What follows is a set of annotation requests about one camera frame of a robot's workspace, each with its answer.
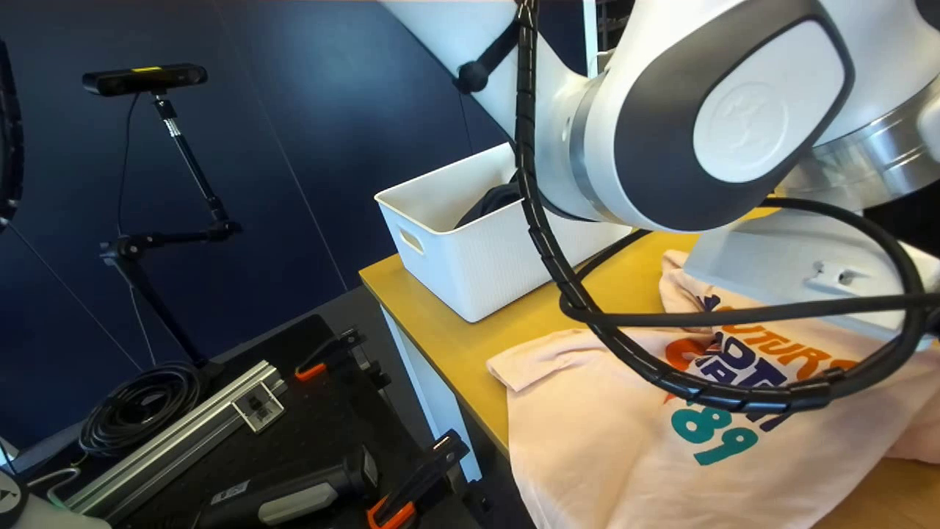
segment cloth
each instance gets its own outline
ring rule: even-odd
[[[739,309],[664,259],[669,311]],[[877,343],[820,320],[722,330],[632,330],[678,371],[732,386],[781,386],[850,368]],[[729,414],[659,392],[588,330],[491,358],[507,392],[507,459],[540,529],[813,527],[885,455],[940,461],[940,353],[886,381],[803,414]]]

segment white box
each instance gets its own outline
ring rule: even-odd
[[[456,227],[485,192],[510,176],[513,154],[499,145],[377,193],[406,271],[468,323],[550,283],[521,203]],[[551,212],[550,223],[572,265],[632,231],[629,227],[579,223]]]

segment black cable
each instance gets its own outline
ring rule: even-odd
[[[847,396],[855,392],[864,392],[880,378],[886,378],[894,371],[899,371],[916,350],[920,337],[924,336],[924,325],[935,320],[929,317],[924,305],[938,305],[938,298],[929,298],[922,289],[922,280],[911,262],[911,255],[901,249],[897,237],[889,237],[880,227],[810,199],[766,199],[766,205],[785,205],[785,209],[803,209],[836,217],[864,236],[870,236],[894,262],[901,280],[904,298],[880,298],[880,300],[836,300],[836,303],[794,303],[794,305],[775,305],[775,309],[744,309],[729,315],[601,315],[594,298],[584,292],[582,277],[588,277],[601,259],[588,262],[582,273],[572,273],[570,262],[565,259],[551,227],[547,221],[537,176],[535,176],[535,68],[537,68],[537,24],[535,24],[535,0],[521,0],[516,8],[521,24],[521,65],[516,65],[516,176],[522,187],[522,212],[529,221],[529,236],[535,249],[540,252],[551,283],[560,292],[560,305],[576,320],[588,323],[597,337],[620,358],[626,362],[638,375],[645,381],[678,395],[691,402],[729,409],[729,412],[803,412],[803,409],[822,409],[835,396]],[[717,386],[703,375],[681,372],[651,353],[645,353],[638,340],[620,333],[620,325],[629,323],[660,323],[660,325],[713,325],[720,317],[729,317],[722,323],[744,323],[744,317],[810,317],[807,311],[820,315],[842,315],[842,311],[870,311],[872,305],[894,305],[904,309],[901,333],[886,340],[880,350],[857,362],[851,371],[828,371],[817,378],[781,386],[781,389],[736,389],[736,386]]]
[[[18,469],[18,464],[11,461],[11,453],[9,453],[9,447],[6,447],[6,439],[0,439],[0,453],[2,453],[2,468],[9,468],[9,474],[18,480],[21,477],[21,469]]]
[[[124,115],[124,145],[121,145],[121,170],[118,170],[118,199],[114,199],[114,227],[118,227],[118,237],[124,237],[124,187],[125,187],[125,168],[130,168],[130,130],[131,130],[131,118],[137,108],[140,95],[134,95],[125,106]]]
[[[202,395],[202,378],[193,371],[149,371],[121,386],[89,414],[78,447],[98,459],[118,459],[197,409]]]

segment table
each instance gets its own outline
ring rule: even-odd
[[[651,311],[660,305],[656,292],[660,252],[691,248],[691,236],[648,236],[629,252],[615,255],[584,284],[606,311]],[[385,311],[431,431],[438,434],[446,427],[460,431],[460,406],[504,453],[504,392],[485,364],[521,340],[579,325],[559,311],[556,284],[544,284],[471,325],[425,292],[396,255],[363,268],[360,280]],[[479,477],[472,459],[465,461],[465,474],[468,480]],[[820,527],[940,527],[938,506],[940,468],[880,461]]]

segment t-shirt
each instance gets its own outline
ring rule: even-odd
[[[669,252],[669,311],[739,309]],[[822,320],[720,330],[629,330],[659,358],[729,386],[785,386],[851,368],[877,343]],[[940,461],[940,347],[886,381],[820,412],[732,414],[642,381],[588,330],[491,358],[507,392],[507,459],[544,529],[813,527],[885,455]]]

